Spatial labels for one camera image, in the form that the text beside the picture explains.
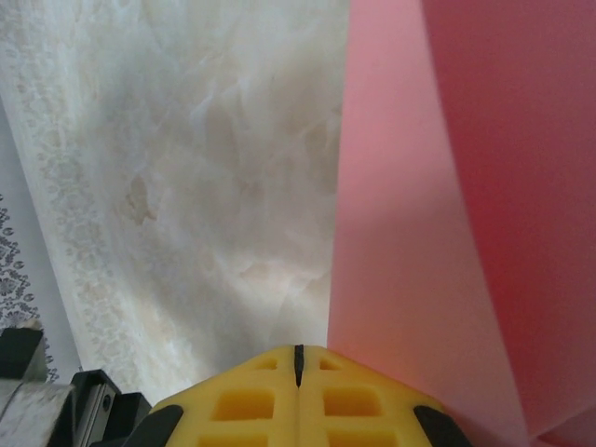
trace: square hole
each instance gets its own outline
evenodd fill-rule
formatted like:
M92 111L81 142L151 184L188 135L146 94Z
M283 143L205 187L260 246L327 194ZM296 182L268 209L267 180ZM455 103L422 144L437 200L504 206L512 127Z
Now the square hole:
M275 396L263 389L239 389L222 393L215 407L214 421L271 419Z
M265 359L257 365L257 370L276 370L278 361L275 359Z
M383 431L331 431L329 447L397 447L395 435Z
M326 371L338 371L340 369L338 365L336 365L335 363L333 363L332 361L329 361L327 359L321 359L320 362L318 363L318 367L321 370L326 370Z
M379 398L366 387L337 387L323 391L326 416L379 416Z
M266 435L204 436L198 447L267 447Z

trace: white fabric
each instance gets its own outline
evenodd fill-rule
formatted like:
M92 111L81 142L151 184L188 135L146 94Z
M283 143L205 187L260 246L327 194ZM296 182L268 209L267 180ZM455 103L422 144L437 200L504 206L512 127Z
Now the white fabric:
M0 102L0 331L16 327L43 329L47 379L69 384L80 360Z
M0 94L85 368L156 401L325 343L347 10L0 0Z

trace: black screw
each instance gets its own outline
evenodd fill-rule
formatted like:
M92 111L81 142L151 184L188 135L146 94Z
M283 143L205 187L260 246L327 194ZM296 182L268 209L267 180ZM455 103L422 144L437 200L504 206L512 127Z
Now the black screw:
M109 395L105 395L103 396L103 401L102 401L102 408L105 412L107 412L108 410L110 410L110 405L112 405L112 398Z

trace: pink cloth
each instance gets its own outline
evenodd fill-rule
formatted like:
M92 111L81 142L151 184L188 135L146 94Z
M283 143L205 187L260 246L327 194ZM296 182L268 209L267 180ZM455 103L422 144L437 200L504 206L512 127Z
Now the pink cloth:
M329 346L479 447L596 445L595 85L591 0L352 1Z

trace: yellow plastic piece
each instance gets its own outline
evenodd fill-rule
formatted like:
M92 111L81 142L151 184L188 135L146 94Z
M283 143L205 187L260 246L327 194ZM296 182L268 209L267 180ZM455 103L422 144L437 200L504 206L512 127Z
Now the yellow plastic piece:
M413 408L431 397L322 347L274 349L157 404L184 414L167 447L431 447Z

